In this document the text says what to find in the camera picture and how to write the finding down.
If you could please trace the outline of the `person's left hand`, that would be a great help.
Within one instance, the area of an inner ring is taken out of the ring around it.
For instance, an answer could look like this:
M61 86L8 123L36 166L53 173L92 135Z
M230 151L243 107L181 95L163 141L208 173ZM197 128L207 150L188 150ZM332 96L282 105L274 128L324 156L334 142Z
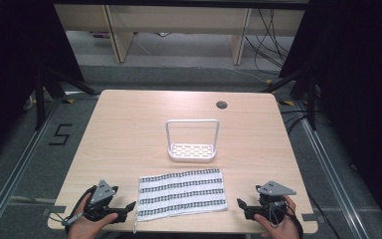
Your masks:
M68 239L96 239L98 233L116 218L116 213L108 214L99 221L89 221L82 216L71 225Z

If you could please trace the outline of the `white striped dish towel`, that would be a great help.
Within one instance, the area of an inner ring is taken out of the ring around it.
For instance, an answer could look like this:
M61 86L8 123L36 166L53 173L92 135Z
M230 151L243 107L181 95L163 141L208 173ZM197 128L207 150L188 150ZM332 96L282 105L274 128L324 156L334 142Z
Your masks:
M142 176L133 232L138 222L227 209L224 178L219 168Z

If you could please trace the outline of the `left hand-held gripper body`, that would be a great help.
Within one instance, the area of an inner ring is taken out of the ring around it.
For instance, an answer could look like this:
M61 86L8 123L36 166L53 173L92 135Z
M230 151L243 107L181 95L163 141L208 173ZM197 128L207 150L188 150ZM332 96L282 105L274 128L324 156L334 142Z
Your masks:
M109 186L105 180L101 180L98 185L92 187L92 195L86 202L84 214L90 221L99 221L111 213L116 213L115 208L110 208L109 204L118 191L117 186Z

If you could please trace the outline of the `black metal stand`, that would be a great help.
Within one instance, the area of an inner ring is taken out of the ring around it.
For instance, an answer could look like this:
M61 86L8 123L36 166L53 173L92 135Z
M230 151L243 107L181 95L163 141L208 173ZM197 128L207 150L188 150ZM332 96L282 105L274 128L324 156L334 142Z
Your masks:
M281 78L275 84L263 89L262 93L272 93L290 82L293 82L293 87L289 95L294 100L300 100L303 96L306 96L308 124L311 126L312 130L316 130L314 122L316 81L313 72L306 68L301 68L296 72Z
M88 87L82 80L77 80L52 68L39 67L34 80L37 112L36 130L45 123L46 119L45 92L49 93L52 100L61 100L66 95L61 87L61 82L68 83L87 95L98 95L98 91Z

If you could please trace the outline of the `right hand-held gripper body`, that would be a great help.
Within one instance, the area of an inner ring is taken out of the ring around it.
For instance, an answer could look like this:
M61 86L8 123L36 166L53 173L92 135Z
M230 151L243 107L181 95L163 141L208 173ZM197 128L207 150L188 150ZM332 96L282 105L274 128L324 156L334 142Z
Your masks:
M274 181L256 185L259 193L259 206L251 206L255 214L262 215L273 224L280 224L287 213L285 195L296 195L293 189Z

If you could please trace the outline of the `black curtain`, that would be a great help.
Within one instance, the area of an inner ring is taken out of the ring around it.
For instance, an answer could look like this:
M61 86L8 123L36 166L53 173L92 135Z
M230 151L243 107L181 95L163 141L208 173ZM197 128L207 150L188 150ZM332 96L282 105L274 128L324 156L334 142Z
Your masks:
M314 69L321 102L382 210L382 0L294 0L304 14L282 76Z
M83 78L54 1L0 0L0 143L41 68Z

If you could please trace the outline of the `beige wooden desk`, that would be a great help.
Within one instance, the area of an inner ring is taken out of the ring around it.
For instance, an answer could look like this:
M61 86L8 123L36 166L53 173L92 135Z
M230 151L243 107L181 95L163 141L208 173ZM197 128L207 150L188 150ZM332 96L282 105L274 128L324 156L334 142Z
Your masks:
M303 16L301 10L251 8L57 4L55 9L66 31L107 32L119 63L125 61L135 32L162 32L227 35L232 61L239 65L247 35L291 37Z

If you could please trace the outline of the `metal floor rail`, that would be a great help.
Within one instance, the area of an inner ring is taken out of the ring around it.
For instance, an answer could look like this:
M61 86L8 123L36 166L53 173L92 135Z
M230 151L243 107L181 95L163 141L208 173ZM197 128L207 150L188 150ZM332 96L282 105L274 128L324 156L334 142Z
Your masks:
M354 238L370 239L369 233L345 190L317 131L313 128L314 122L304 119L302 125Z
M60 100L52 100L46 105L45 119L39 126L20 121L0 147L0 219L60 104Z

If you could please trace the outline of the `person's right hand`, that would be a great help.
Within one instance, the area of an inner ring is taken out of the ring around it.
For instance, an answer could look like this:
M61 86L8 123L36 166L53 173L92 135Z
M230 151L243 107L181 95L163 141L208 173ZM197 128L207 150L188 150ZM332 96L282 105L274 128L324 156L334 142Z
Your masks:
M298 229L289 216L277 227L272 227L270 221L262 215L255 214L254 219L265 228L261 234L262 239L300 239Z

